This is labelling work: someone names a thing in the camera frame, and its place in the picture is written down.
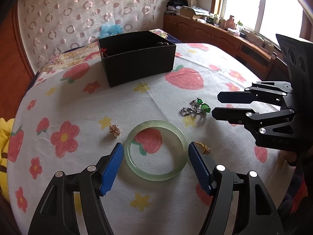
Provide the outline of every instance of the floral bedsheet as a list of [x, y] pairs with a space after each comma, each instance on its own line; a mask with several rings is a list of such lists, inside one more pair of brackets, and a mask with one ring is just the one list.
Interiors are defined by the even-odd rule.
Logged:
[[[12, 210], [23, 235], [57, 171], [81, 172], [108, 155], [117, 142], [124, 143], [135, 126], [155, 119], [177, 126], [188, 142], [206, 144], [212, 158], [230, 170], [243, 174], [255, 170], [279, 206], [293, 169], [278, 150], [257, 147], [242, 125], [216, 121], [211, 114], [179, 114], [197, 97], [212, 109], [276, 111], [264, 103], [223, 104], [217, 100], [221, 91], [242, 91], [258, 81], [251, 71], [215, 46], [177, 44], [173, 71], [110, 88], [97, 49], [92, 44], [51, 60], [46, 69], [52, 70], [42, 73], [18, 108], [7, 175]], [[117, 138], [109, 134], [111, 124], [119, 124]], [[179, 152], [172, 149], [180, 149], [177, 139], [155, 128], [138, 134], [131, 147], [136, 164], [155, 174], [175, 166]], [[80, 234], [87, 235], [79, 199], [76, 193]], [[176, 177], [153, 182], [134, 174], [123, 161], [111, 191], [101, 201], [115, 235], [191, 235], [199, 233], [212, 198], [201, 189], [190, 162]], [[226, 234], [232, 232], [235, 204]]]

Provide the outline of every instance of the blue plush toy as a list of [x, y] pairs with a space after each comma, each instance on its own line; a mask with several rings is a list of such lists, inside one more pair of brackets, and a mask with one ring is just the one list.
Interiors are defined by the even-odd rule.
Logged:
[[116, 35], [116, 34], [121, 34], [123, 33], [123, 29], [119, 25], [112, 25], [112, 26], [101, 26], [101, 31], [99, 34], [99, 39]]

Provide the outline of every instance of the green bangle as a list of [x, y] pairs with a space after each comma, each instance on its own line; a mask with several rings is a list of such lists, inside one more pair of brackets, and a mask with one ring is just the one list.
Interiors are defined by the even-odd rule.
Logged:
[[[168, 173], [161, 174], [161, 175], [154, 175], [154, 174], [144, 172], [143, 170], [139, 169], [134, 164], [134, 162], [130, 156], [130, 146], [131, 146], [132, 141], [134, 140], [134, 137], [139, 132], [143, 131], [144, 129], [151, 128], [151, 127], [160, 127], [160, 128], [168, 129], [169, 131], [173, 132], [179, 138], [179, 140], [182, 143], [183, 154], [182, 154], [181, 160], [178, 162], [178, 166], [174, 170], [172, 170]], [[185, 167], [185, 165], [187, 163], [187, 159], [188, 159], [188, 143], [187, 143], [187, 140], [186, 140], [184, 134], [182, 133], [182, 131], [180, 129], [178, 129], [176, 126], [174, 126], [171, 123], [166, 122], [166, 121], [150, 120], [150, 121], [143, 122], [143, 123], [137, 125], [134, 129], [132, 129], [132, 131], [129, 133], [129, 135], [125, 141], [124, 154], [125, 154], [125, 159], [126, 159], [128, 166], [138, 176], [140, 176], [144, 179], [147, 179], [147, 180], [151, 180], [151, 181], [163, 181], [163, 180], [168, 180], [168, 179], [176, 176]]]

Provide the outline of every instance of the black box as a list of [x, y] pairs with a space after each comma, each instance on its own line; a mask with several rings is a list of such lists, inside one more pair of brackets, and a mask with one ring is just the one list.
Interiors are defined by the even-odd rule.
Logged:
[[173, 70], [176, 45], [150, 31], [109, 36], [98, 45], [110, 87]]

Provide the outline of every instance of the yellow star print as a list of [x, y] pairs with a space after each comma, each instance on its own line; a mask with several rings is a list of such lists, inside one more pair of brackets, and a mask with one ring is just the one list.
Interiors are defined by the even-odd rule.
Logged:
[[111, 118], [104, 117], [103, 119], [98, 121], [99, 124], [101, 124], [101, 129], [104, 129], [111, 125]]
[[187, 52], [188, 53], [192, 53], [192, 54], [196, 54], [197, 53], [195, 50], [191, 50], [191, 49], [188, 49]]
[[146, 83], [139, 83], [135, 88], [133, 88], [134, 92], [145, 93], [150, 89]]
[[79, 192], [74, 193], [74, 205], [76, 212], [81, 216], [82, 207], [81, 207], [81, 200]]
[[49, 95], [53, 94], [56, 89], [57, 89], [56, 87], [51, 87], [50, 90], [48, 92], [46, 92], [46, 95], [49, 96]]
[[196, 116], [188, 115], [183, 117], [183, 123], [185, 127], [188, 126], [196, 127]]
[[139, 211], [144, 211], [146, 207], [150, 207], [151, 203], [148, 202], [150, 195], [141, 196], [140, 193], [135, 194], [135, 200], [131, 201], [129, 206], [137, 208]]

